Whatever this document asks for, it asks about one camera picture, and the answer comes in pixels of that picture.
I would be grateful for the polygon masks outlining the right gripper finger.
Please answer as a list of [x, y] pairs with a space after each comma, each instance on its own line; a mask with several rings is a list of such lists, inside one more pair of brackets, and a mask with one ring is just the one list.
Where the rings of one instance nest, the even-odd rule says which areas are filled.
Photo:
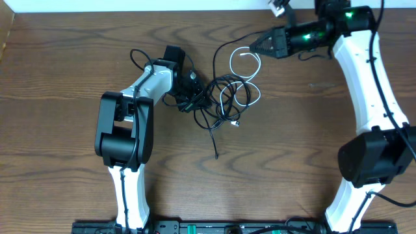
[[273, 35], [272, 29], [265, 31], [258, 39], [250, 44], [251, 51], [272, 51]]
[[250, 47], [250, 52], [264, 55], [267, 57], [273, 57], [272, 47]]

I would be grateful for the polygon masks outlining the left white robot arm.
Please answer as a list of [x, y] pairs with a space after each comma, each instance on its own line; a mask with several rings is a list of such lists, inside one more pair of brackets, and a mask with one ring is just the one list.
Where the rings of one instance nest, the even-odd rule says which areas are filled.
[[180, 47], [169, 45], [162, 58], [148, 59], [130, 87], [105, 92], [100, 99], [94, 147], [114, 181], [115, 233], [150, 232], [144, 171], [153, 149], [157, 102], [171, 95], [175, 107], [185, 113], [211, 106], [195, 70], [183, 73], [188, 57]]

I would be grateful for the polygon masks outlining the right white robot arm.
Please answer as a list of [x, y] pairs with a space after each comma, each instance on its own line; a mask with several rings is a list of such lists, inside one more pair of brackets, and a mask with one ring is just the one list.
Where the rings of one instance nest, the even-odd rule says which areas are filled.
[[415, 128], [399, 107], [380, 53], [382, 17], [349, 1], [316, 1], [317, 21], [274, 27], [250, 51], [275, 59], [327, 47], [348, 85], [356, 137], [339, 149], [342, 181], [314, 233], [389, 233], [387, 223], [362, 223], [372, 199], [415, 159]]

